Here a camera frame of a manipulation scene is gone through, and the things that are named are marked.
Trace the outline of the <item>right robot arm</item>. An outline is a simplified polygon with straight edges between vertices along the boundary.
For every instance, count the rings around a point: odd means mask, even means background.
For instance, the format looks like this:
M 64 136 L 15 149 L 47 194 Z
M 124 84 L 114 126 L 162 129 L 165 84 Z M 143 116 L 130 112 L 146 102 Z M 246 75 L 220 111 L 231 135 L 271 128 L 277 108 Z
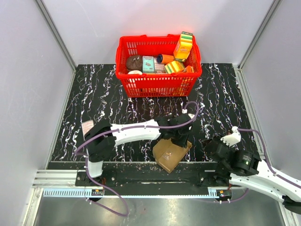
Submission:
M 202 185 L 242 186 L 267 195 L 289 211 L 301 212 L 301 182 L 283 174 L 262 160 L 257 153 L 233 151 L 239 142 L 230 135 L 214 137 L 203 142 L 203 150 L 216 162 L 213 173 L 200 175 Z

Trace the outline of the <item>brown cardboard box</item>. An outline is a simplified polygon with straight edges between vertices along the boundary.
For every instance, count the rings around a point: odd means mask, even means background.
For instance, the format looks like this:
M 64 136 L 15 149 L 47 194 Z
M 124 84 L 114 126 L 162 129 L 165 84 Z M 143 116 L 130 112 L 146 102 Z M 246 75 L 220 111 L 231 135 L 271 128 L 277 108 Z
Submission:
M 171 139 L 161 139 L 153 147 L 153 155 L 155 162 L 161 166 L 167 173 L 171 173 L 179 162 L 184 158 L 187 152 L 191 149 L 192 143 L 188 141 L 187 147 L 180 147 L 172 143 Z M 169 160 L 166 160 L 162 157 L 164 152 L 171 152 L 172 155 Z

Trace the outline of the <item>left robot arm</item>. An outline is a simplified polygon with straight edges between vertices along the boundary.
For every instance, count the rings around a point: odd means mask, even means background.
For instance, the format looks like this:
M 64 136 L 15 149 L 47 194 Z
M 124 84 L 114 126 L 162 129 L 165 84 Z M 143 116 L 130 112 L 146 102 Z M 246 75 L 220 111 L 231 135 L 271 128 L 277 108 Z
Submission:
M 106 120 L 90 129 L 85 125 L 84 140 L 90 141 L 85 145 L 88 154 L 85 180 L 91 186 L 101 183 L 103 162 L 112 156 L 115 147 L 140 140 L 171 139 L 172 143 L 186 147 L 188 135 L 195 121 L 195 115 L 186 110 L 177 117 L 157 117 L 145 122 L 134 124 L 111 124 Z

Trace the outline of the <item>small clear plastic bag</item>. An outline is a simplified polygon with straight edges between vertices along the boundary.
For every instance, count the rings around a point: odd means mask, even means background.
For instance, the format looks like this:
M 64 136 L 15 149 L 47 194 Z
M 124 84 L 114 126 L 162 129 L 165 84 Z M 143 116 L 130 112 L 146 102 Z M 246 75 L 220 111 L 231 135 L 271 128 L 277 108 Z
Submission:
M 171 152 L 164 152 L 162 154 L 162 157 L 166 160 L 169 160 L 169 158 L 171 157 L 172 153 Z

